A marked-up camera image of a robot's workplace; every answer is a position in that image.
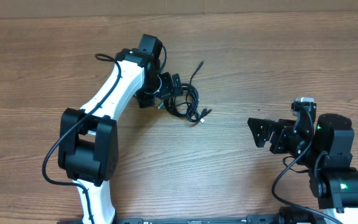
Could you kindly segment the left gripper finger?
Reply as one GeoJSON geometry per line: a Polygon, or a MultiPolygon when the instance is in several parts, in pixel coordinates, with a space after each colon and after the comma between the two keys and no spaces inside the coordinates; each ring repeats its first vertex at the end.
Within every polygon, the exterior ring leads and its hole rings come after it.
{"type": "Polygon", "coordinates": [[[181,85],[181,80],[178,73],[172,75],[172,82],[173,82],[172,96],[181,96],[183,94],[183,87],[181,85]]]}
{"type": "Polygon", "coordinates": [[[171,110],[174,106],[175,106],[175,98],[171,96],[170,98],[162,100],[158,108],[162,109],[164,107],[166,110],[171,110]]]}

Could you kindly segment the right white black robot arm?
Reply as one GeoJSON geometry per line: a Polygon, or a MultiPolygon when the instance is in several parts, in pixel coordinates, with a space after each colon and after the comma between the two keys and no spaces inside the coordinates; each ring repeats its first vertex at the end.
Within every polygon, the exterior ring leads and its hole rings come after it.
{"type": "Polygon", "coordinates": [[[249,118],[247,124],[257,147],[270,142],[271,153],[292,159],[273,185],[295,164],[304,166],[318,210],[274,192],[284,207],[276,215],[249,215],[247,223],[358,223],[358,170],[351,166],[352,121],[332,113],[316,116],[316,107],[312,98],[297,98],[291,104],[295,120],[249,118]]]}

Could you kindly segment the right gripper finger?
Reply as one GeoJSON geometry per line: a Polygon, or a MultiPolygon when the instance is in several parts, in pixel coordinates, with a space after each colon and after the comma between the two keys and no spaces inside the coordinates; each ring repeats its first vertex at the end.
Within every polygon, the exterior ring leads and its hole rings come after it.
{"type": "Polygon", "coordinates": [[[247,124],[253,137],[269,137],[280,129],[278,122],[269,119],[249,118],[247,124]]]}
{"type": "Polygon", "coordinates": [[[258,148],[263,148],[266,142],[270,141],[273,131],[257,132],[253,134],[255,145],[258,148]]]}

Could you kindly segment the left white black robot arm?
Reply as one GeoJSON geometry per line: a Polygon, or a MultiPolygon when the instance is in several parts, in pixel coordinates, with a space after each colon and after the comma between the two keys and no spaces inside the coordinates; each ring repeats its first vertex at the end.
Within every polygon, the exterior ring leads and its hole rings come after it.
{"type": "Polygon", "coordinates": [[[79,223],[113,223],[115,209],[109,181],[119,156],[117,122],[130,99],[152,106],[157,98],[180,96],[177,74],[163,72],[159,57],[165,47],[155,36],[144,34],[137,48],[122,49],[115,57],[97,54],[115,66],[101,89],[80,109],[62,114],[58,166],[77,187],[83,207],[79,223]]]}

